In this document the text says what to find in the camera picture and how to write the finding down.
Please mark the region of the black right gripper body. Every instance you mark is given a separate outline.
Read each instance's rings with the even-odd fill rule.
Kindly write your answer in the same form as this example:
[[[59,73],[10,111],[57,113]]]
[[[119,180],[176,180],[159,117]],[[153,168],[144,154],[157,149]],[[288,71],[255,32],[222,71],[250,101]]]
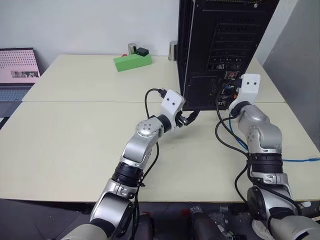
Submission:
[[[234,82],[234,88],[226,88],[226,94],[232,95],[232,100],[235,100],[239,94],[239,89],[242,86],[242,80],[236,79]]]

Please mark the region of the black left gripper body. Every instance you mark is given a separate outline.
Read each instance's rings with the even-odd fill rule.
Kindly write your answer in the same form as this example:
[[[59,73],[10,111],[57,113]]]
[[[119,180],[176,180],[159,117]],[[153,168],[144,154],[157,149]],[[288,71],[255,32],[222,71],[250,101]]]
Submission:
[[[175,116],[175,123],[179,128],[186,126],[188,123],[188,120],[183,116],[183,112],[181,110]]]

